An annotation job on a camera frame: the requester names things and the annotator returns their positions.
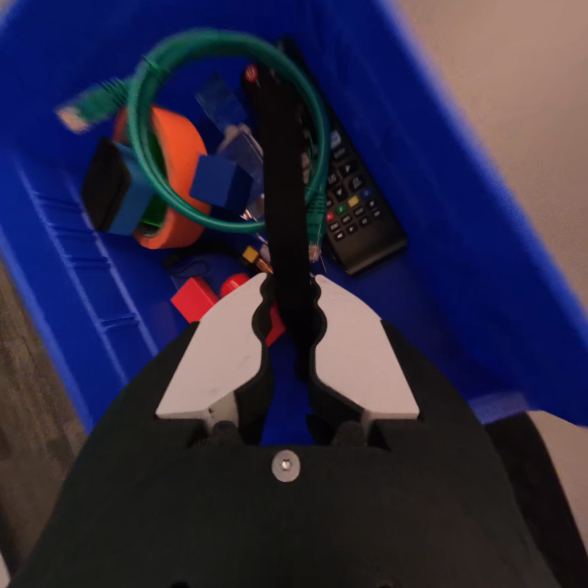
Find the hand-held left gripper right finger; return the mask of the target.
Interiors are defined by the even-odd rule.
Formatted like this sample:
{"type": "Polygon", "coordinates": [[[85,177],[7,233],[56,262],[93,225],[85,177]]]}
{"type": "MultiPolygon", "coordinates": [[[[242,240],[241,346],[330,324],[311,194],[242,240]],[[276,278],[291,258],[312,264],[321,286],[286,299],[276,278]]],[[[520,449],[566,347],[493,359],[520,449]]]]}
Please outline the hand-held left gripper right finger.
{"type": "Polygon", "coordinates": [[[420,409],[380,316],[326,276],[315,283],[325,320],[313,351],[319,390],[361,422],[417,419],[420,409]]]}

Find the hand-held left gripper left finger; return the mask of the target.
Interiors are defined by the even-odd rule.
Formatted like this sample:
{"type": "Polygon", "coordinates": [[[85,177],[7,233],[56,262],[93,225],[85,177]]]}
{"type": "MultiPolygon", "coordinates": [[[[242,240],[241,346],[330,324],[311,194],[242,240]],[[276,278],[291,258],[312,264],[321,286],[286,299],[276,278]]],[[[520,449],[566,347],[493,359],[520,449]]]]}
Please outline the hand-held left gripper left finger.
{"type": "Polygon", "coordinates": [[[156,409],[158,418],[265,419],[273,398],[266,345],[271,279],[254,276],[203,316],[156,409]]]}

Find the ribbed blue plastic bin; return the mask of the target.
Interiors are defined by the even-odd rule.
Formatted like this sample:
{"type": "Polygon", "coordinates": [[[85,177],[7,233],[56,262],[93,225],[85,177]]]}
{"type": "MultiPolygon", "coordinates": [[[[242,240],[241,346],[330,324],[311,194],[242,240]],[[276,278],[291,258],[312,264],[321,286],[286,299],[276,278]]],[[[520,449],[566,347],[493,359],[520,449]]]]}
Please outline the ribbed blue plastic bin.
{"type": "Polygon", "coordinates": [[[1,10],[1,252],[87,431],[186,325],[163,252],[93,231],[79,189],[101,136],[55,108],[192,28],[291,36],[408,236],[352,278],[482,421],[587,426],[587,319],[380,1],[16,1],[1,10]]]}

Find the red block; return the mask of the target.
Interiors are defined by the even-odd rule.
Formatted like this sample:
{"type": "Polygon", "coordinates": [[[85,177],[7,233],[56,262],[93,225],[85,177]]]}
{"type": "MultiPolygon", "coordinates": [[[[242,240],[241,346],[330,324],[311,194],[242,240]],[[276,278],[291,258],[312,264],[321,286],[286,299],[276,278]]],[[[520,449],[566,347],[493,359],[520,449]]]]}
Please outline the red block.
{"type": "Polygon", "coordinates": [[[172,304],[188,323],[200,322],[221,299],[203,277],[190,277],[180,287],[172,304]]]}

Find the red round knob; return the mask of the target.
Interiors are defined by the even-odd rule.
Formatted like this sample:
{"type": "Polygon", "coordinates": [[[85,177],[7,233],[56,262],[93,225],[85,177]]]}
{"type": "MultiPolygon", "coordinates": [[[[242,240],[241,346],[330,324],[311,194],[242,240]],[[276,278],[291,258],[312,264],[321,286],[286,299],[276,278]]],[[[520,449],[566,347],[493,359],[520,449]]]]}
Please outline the red round knob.
{"type": "Polygon", "coordinates": [[[236,273],[229,276],[222,284],[219,290],[219,298],[222,299],[239,287],[247,283],[251,277],[246,273],[236,273]]]}

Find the small yellow connector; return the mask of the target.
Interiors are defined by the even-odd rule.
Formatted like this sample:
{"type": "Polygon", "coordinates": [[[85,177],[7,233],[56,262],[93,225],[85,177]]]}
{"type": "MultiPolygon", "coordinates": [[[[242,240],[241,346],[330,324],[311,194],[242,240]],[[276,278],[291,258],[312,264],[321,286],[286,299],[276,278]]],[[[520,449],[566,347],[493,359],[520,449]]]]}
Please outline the small yellow connector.
{"type": "Polygon", "coordinates": [[[241,255],[240,262],[252,272],[273,274],[272,265],[262,253],[263,251],[248,245],[241,255]]]}

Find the black remote control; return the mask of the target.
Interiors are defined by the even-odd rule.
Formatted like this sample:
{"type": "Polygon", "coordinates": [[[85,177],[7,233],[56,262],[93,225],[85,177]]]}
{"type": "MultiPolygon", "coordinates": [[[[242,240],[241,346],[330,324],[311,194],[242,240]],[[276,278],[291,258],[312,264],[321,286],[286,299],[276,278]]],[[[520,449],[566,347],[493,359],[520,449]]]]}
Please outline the black remote control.
{"type": "Polygon", "coordinates": [[[357,277],[405,250],[408,239],[341,120],[319,92],[330,129],[325,243],[345,273],[357,277]]]}

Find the blue cube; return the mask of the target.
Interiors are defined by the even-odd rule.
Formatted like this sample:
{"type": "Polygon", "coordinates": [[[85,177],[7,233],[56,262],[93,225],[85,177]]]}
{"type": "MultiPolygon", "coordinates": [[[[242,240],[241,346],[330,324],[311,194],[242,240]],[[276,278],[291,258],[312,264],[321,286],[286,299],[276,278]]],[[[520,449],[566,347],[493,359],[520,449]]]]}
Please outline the blue cube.
{"type": "Polygon", "coordinates": [[[236,162],[217,155],[200,155],[189,194],[195,200],[241,215],[253,184],[253,177],[236,162]]]}

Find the blue block with black face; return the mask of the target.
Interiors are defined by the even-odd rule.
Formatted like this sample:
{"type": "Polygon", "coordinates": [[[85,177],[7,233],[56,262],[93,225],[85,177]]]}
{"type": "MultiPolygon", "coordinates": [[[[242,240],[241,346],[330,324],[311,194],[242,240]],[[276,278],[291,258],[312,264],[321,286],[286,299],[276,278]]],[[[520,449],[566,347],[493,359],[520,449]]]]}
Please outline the blue block with black face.
{"type": "Polygon", "coordinates": [[[131,236],[153,197],[153,189],[134,151],[101,137],[81,188],[96,231],[131,236]]]}

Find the orange tape roll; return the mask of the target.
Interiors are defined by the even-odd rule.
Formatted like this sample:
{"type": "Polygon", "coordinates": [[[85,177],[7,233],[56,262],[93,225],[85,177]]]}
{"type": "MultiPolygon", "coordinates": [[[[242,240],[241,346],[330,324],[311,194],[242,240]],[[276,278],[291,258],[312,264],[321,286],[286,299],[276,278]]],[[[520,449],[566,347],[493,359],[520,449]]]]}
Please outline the orange tape roll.
{"type": "MultiPolygon", "coordinates": [[[[126,110],[123,110],[116,119],[112,140],[131,148],[127,123],[126,110]]],[[[169,186],[191,207],[208,216],[211,206],[195,200],[189,194],[198,158],[207,154],[202,137],[193,124],[180,114],[153,107],[148,144],[152,149],[156,168],[169,186]]],[[[153,187],[152,189],[152,200],[131,236],[148,249],[178,248],[194,244],[202,235],[204,227],[168,205],[153,187]]]]}

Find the clear plastic piece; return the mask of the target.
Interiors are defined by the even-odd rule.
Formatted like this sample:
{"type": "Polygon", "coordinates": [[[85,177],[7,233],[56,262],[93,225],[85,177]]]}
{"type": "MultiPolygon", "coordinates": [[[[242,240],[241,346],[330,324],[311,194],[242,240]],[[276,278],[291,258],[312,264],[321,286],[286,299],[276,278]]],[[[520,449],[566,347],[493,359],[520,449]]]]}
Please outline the clear plastic piece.
{"type": "Polygon", "coordinates": [[[196,92],[196,100],[223,135],[217,154],[238,164],[254,180],[263,179],[263,151],[246,124],[246,112],[219,72],[196,92]]]}

